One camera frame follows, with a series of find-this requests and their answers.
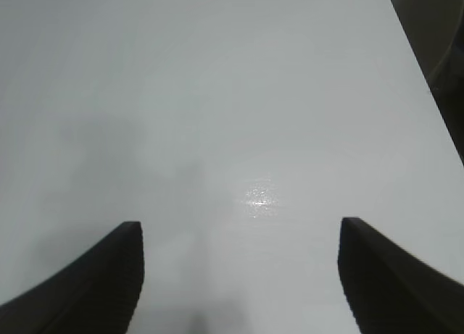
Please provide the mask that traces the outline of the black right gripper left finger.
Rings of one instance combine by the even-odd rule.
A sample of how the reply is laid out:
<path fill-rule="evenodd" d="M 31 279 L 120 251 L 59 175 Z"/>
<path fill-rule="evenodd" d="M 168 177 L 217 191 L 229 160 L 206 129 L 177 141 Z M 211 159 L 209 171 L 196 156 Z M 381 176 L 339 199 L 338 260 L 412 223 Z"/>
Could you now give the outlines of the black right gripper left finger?
<path fill-rule="evenodd" d="M 127 221 L 86 253 L 1 305 L 2 333 L 126 333 L 144 283 L 141 223 Z"/>

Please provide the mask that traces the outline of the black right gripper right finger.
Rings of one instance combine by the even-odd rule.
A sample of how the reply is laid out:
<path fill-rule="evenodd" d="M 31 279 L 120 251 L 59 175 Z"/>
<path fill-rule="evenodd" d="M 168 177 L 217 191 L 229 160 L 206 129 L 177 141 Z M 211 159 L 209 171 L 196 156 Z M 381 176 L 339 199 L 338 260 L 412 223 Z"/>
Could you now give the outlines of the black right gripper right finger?
<path fill-rule="evenodd" d="M 337 266 L 361 333 L 463 332 L 463 284 L 358 217 L 341 221 Z"/>

